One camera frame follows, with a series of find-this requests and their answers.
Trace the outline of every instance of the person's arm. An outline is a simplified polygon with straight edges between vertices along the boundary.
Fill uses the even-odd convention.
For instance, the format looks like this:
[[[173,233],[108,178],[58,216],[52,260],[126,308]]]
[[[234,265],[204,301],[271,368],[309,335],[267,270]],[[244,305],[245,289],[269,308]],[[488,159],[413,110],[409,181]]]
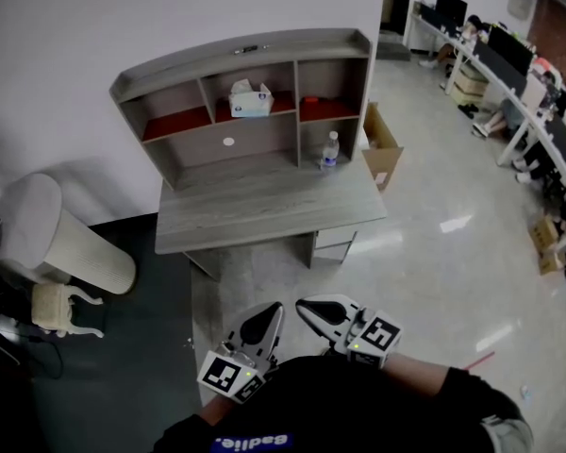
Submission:
[[[214,427],[233,410],[236,404],[235,401],[216,394],[216,396],[199,411],[199,417],[211,427]]]
[[[480,377],[396,353],[388,356],[383,371],[411,390],[432,397],[449,417],[460,416],[486,430],[492,451],[526,453],[532,449],[532,431],[518,406]]]
[[[213,441],[213,427],[235,406],[234,401],[216,395],[199,414],[189,416],[166,429],[161,439],[155,443],[153,453],[208,450]]]
[[[383,371],[390,378],[417,393],[434,396],[441,391],[449,368],[391,353],[386,359]]]

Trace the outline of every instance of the doorway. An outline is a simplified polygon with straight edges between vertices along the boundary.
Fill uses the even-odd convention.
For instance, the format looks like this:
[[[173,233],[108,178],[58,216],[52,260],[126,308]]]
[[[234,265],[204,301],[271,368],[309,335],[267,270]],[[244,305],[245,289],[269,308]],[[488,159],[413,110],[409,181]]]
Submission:
[[[379,29],[403,35],[407,23],[408,4],[409,0],[384,0]]]

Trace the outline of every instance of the cardboard box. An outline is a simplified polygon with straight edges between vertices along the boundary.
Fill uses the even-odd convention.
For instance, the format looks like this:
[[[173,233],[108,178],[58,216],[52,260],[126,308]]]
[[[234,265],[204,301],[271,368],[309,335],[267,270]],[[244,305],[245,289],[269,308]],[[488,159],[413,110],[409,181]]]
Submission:
[[[554,221],[549,215],[544,216],[537,224],[530,228],[529,232],[532,243],[537,251],[544,253],[550,246],[558,242],[558,231]]]
[[[404,148],[398,146],[386,123],[379,115],[376,102],[370,102],[367,105],[367,115],[363,127],[372,148],[364,150],[362,154],[371,170],[377,189],[383,192],[390,183],[396,163],[398,163],[400,155],[403,154]]]
[[[482,75],[475,75],[469,70],[467,65],[463,65],[459,70],[455,83],[462,91],[468,94],[484,95],[489,87],[489,81]]]
[[[552,272],[564,270],[566,266],[566,254],[549,253],[543,255],[539,259],[539,271],[542,276],[546,276]]]
[[[465,92],[457,85],[453,84],[453,89],[451,90],[451,98],[459,105],[465,106],[466,104],[480,104],[482,102],[482,94],[470,94]]]

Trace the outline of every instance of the white desk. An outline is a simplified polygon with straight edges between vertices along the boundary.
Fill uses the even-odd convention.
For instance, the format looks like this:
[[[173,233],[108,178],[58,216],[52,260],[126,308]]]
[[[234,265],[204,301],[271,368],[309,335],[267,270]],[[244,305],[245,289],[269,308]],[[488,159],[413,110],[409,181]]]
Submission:
[[[556,168],[558,168],[559,173],[564,178],[564,181],[566,183],[566,161],[561,156],[558,149],[553,145],[553,142],[549,134],[547,133],[547,130],[545,129],[545,122],[541,118],[533,114],[530,111],[530,109],[528,109],[524,105],[524,103],[520,100],[520,97],[516,95],[516,92],[510,89],[505,82],[503,82],[499,77],[497,77],[497,75],[491,69],[489,69],[488,66],[480,62],[478,57],[475,56],[472,53],[472,51],[468,49],[467,46],[462,44],[459,40],[452,39],[447,34],[442,33],[438,28],[429,24],[418,15],[411,14],[410,21],[411,23],[409,24],[409,28],[408,28],[409,35],[412,29],[413,22],[415,22],[418,25],[420,25],[422,28],[424,28],[427,32],[433,34],[436,37],[440,37],[445,42],[450,43],[458,50],[458,57],[455,62],[455,66],[453,67],[453,72],[451,73],[451,77],[449,78],[449,81],[445,89],[447,95],[453,89],[453,85],[455,84],[455,79],[457,78],[457,74],[459,72],[461,64],[463,63],[462,62],[463,57],[465,56],[472,63],[472,65],[480,72],[480,74],[486,77],[490,83],[494,84],[503,91],[503,94],[506,96],[506,98],[509,99],[512,102],[512,104],[518,109],[518,111],[524,116],[524,121],[518,128],[518,131],[516,132],[516,134],[514,134],[509,144],[503,150],[501,156],[497,158],[497,165],[502,166],[508,161],[512,151],[515,149],[516,145],[520,142],[520,139],[524,136],[524,134],[528,130],[528,126],[531,126],[537,133],[537,137],[539,138],[539,141],[547,151],[549,157],[556,165]],[[558,252],[559,250],[562,250],[565,247],[566,247],[566,236],[559,241],[559,243],[554,247],[553,251]]]

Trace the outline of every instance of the desk drawer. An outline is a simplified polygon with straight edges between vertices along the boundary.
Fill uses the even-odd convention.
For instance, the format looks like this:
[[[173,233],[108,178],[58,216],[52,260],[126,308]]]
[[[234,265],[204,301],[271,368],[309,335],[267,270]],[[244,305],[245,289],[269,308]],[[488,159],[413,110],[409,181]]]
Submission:
[[[314,251],[315,259],[328,259],[335,261],[343,261],[346,257],[346,252],[350,247],[350,243],[345,243],[337,246],[328,246],[327,248],[319,248]]]
[[[339,228],[319,230],[317,231],[317,242],[314,247],[323,248],[325,246],[352,242],[357,231],[357,225],[340,226]]]

